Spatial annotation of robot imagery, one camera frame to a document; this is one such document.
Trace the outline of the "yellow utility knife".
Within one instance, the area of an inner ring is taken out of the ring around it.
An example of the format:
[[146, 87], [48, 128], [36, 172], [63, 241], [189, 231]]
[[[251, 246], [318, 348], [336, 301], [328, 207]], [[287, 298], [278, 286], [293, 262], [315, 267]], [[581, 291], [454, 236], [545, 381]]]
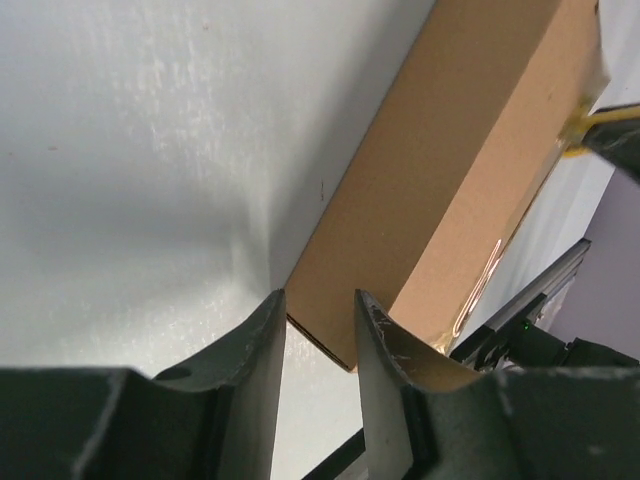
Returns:
[[560, 138], [564, 141], [562, 156], [571, 158], [592, 152], [582, 145], [582, 140], [591, 127], [597, 124], [636, 117], [639, 118], [638, 103], [604, 107], [593, 113], [589, 113], [584, 108], [579, 109], [577, 113], [570, 117], [561, 131]]

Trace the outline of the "brown cardboard express box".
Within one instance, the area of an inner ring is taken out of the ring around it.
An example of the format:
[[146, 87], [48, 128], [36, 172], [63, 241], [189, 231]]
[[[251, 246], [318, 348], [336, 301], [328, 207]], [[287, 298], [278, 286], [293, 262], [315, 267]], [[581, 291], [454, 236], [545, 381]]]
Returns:
[[286, 284], [293, 325], [357, 368], [353, 295], [441, 352], [605, 85], [595, 1], [438, 1]]

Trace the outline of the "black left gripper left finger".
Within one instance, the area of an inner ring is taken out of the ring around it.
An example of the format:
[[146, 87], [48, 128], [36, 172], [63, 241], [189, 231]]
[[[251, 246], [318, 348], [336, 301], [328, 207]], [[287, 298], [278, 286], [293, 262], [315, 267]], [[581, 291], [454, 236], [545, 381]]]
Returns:
[[266, 479], [282, 378], [286, 299], [147, 377], [129, 368], [5, 368], [5, 479]]

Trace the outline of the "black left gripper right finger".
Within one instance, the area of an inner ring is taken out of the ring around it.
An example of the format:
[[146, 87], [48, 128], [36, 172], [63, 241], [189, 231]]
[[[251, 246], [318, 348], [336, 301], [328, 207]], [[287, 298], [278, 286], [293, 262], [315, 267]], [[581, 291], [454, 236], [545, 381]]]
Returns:
[[357, 373], [373, 479], [635, 479], [639, 372], [479, 373], [354, 296]]

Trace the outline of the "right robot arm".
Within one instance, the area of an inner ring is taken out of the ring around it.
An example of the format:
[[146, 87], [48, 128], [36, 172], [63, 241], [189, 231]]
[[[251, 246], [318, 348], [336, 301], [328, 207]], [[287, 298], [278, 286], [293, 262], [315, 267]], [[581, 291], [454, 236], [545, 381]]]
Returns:
[[[639, 180], [639, 105], [606, 107], [578, 120], [570, 152], [590, 151]], [[582, 238], [453, 349], [449, 357], [478, 372], [503, 368], [637, 367], [611, 347], [576, 338], [564, 342], [543, 328], [552, 303], [574, 280], [591, 241]]]

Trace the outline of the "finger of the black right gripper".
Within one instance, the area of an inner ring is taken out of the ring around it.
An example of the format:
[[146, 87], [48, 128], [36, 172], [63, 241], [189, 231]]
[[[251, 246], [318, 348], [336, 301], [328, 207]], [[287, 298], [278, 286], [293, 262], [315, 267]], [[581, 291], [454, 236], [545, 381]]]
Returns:
[[624, 172], [636, 184], [640, 181], [639, 118], [597, 124], [585, 134], [582, 145]]

